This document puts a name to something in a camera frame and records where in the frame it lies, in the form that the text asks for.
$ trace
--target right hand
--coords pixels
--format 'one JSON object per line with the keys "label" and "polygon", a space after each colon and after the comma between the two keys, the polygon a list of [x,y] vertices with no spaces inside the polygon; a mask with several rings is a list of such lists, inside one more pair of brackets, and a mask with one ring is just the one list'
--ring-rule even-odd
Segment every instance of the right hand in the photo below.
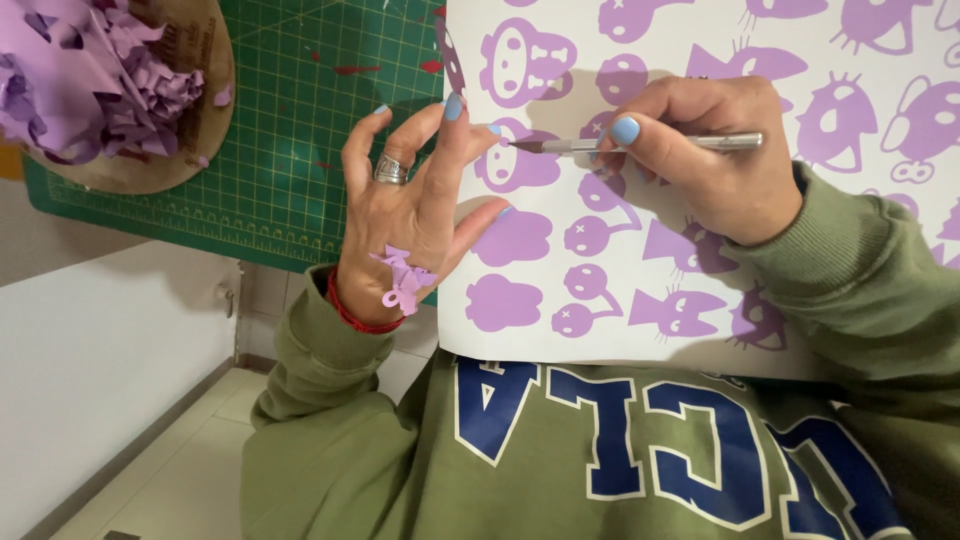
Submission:
{"label": "right hand", "polygon": [[[685,137],[746,132],[762,133],[763,145],[723,155]],[[744,246],[785,231],[804,203],[793,180],[780,97],[760,77],[658,79],[617,110],[594,163],[618,170],[622,160],[609,153],[617,146],[641,169],[675,184],[704,227]]]}

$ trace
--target round wooden board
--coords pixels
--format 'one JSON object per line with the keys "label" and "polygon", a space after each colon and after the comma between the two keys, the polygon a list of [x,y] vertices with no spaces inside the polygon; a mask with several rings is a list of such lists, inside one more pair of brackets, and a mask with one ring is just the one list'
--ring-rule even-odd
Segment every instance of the round wooden board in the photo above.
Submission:
{"label": "round wooden board", "polygon": [[152,28],[167,25],[163,39],[151,50],[174,71],[204,72],[204,95],[180,118],[180,151],[169,158],[124,151],[114,158],[100,156],[83,165],[59,165],[36,148],[29,151],[31,157],[67,180],[101,191],[135,195],[170,189],[203,170],[198,159],[213,159],[233,116],[233,102],[214,107],[213,96],[227,84],[236,86],[233,49],[217,0],[131,0],[130,12]]}

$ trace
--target red string bracelet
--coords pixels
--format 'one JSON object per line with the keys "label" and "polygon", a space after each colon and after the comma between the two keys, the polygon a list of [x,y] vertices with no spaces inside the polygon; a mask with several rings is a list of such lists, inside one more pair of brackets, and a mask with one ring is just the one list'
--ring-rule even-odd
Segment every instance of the red string bracelet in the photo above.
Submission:
{"label": "red string bracelet", "polygon": [[344,305],[340,303],[340,299],[337,298],[337,270],[338,267],[334,266],[333,270],[330,271],[329,277],[326,278],[326,298],[331,304],[333,304],[334,307],[337,308],[337,313],[340,314],[340,320],[343,321],[345,325],[353,328],[356,331],[371,334],[390,333],[400,328],[400,324],[406,320],[406,317],[403,317],[402,319],[389,325],[382,327],[371,327],[358,321],[349,311],[347,311]]}

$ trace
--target hand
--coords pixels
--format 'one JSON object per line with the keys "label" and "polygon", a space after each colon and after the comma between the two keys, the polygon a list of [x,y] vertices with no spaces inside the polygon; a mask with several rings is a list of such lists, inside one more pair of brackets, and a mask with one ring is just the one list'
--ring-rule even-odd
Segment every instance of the hand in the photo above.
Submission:
{"label": "hand", "polygon": [[[723,155],[685,138],[746,132],[762,133],[763,145]],[[793,181],[780,98],[759,77],[654,81],[616,112],[600,144],[608,153],[595,164],[619,171],[625,158],[609,153],[617,145],[641,170],[675,184],[704,227],[741,245],[782,233],[804,203]]]}
{"label": "hand", "polygon": [[485,203],[454,225],[457,194],[464,167],[489,150],[500,137],[496,126],[470,126],[466,103],[451,94],[443,104],[414,114],[387,139],[384,153],[403,166],[414,164],[420,147],[437,130],[437,149],[409,184],[375,182],[369,153],[373,136],[386,128],[389,109],[360,120],[341,154],[347,183],[347,230],[337,270],[337,297],[360,322],[382,326],[398,321],[399,307],[383,305],[393,287],[390,266],[372,258],[387,244],[409,251],[410,266],[437,274],[432,286],[418,291],[418,302],[457,266],[464,254],[509,204]]}

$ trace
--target green sweatshirt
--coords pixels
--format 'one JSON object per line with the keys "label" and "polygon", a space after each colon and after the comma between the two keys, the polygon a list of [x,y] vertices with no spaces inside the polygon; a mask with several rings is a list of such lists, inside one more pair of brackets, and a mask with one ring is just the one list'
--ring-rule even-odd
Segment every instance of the green sweatshirt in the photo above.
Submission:
{"label": "green sweatshirt", "polygon": [[343,325],[314,269],[252,413],[244,537],[960,538],[960,273],[902,207],[803,174],[794,225],[735,249],[838,396],[438,350],[394,406],[394,339]]}

